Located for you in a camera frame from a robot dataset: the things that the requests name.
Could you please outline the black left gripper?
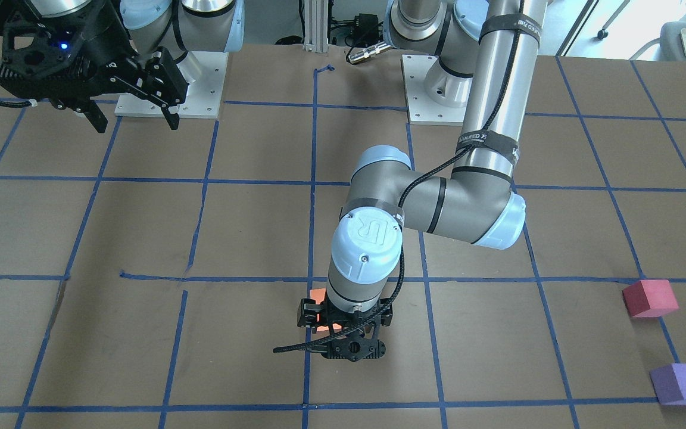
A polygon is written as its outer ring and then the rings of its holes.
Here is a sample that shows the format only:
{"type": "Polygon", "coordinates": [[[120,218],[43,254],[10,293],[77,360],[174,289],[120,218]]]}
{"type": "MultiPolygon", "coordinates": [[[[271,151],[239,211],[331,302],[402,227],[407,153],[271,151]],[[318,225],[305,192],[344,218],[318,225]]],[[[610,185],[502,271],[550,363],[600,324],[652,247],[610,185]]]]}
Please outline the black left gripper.
{"type": "Polygon", "coordinates": [[[304,298],[301,300],[297,310],[297,325],[300,328],[311,328],[313,332],[320,333],[322,328],[328,329],[328,335],[334,339],[345,336],[344,329],[354,328],[366,320],[368,324],[360,328],[359,334],[372,334],[372,338],[377,340],[379,328],[390,325],[393,310],[393,299],[379,299],[374,307],[365,312],[349,313],[338,309],[332,302],[324,298],[321,303],[314,299],[304,298]]]}

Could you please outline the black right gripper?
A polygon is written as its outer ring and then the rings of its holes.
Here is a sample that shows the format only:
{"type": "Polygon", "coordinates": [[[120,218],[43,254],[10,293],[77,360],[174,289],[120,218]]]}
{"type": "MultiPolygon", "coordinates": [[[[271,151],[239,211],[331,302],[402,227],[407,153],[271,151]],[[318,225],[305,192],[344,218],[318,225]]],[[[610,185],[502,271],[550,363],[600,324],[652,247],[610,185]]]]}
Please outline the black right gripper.
{"type": "Polygon", "coordinates": [[[92,98],[127,93],[161,107],[179,129],[187,82],[168,49],[133,48],[114,1],[17,1],[3,31],[0,86],[11,94],[81,111],[104,133],[92,98]]]}

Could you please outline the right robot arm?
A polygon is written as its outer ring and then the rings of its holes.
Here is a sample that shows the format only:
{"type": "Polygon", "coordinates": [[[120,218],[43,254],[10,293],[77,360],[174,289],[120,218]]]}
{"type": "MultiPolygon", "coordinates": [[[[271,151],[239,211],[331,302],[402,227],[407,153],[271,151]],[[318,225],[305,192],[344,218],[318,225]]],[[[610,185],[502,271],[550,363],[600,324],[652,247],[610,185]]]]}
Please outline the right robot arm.
{"type": "Polygon", "coordinates": [[[0,86],[85,117],[117,94],[117,114],[171,129],[219,113],[226,59],[244,40],[242,1],[22,1],[4,24],[0,86]]]}

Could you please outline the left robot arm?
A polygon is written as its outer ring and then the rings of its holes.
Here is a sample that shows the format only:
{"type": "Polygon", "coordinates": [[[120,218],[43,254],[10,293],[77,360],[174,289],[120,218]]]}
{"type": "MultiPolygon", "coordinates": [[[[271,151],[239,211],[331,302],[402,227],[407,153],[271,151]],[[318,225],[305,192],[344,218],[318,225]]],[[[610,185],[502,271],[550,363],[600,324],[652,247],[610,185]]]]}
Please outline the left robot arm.
{"type": "Polygon", "coordinates": [[[512,191],[546,1],[490,1],[478,30],[468,1],[394,1],[385,35],[401,49],[433,49],[452,77],[471,79],[456,152],[419,173],[389,145],[362,153],[331,242],[326,306],[343,314],[342,335],[379,323],[381,294],[404,270],[403,231],[495,249],[522,233],[525,201],[512,191]]]}

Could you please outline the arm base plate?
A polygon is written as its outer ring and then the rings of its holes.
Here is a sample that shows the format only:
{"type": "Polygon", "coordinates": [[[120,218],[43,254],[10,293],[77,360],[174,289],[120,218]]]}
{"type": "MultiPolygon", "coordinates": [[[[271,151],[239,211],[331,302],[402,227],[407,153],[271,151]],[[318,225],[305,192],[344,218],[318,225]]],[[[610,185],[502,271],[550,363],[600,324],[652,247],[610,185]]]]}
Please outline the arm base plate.
{"type": "Polygon", "coordinates": [[[409,120],[417,125],[460,126],[473,78],[447,73],[438,60],[436,56],[402,56],[409,120]]]}
{"type": "Polygon", "coordinates": [[[173,73],[173,84],[158,97],[166,100],[161,109],[152,101],[135,95],[122,94],[114,113],[119,117],[157,117],[176,113],[181,119],[218,119],[222,103],[227,60],[226,52],[190,51],[178,63],[173,73]]]}

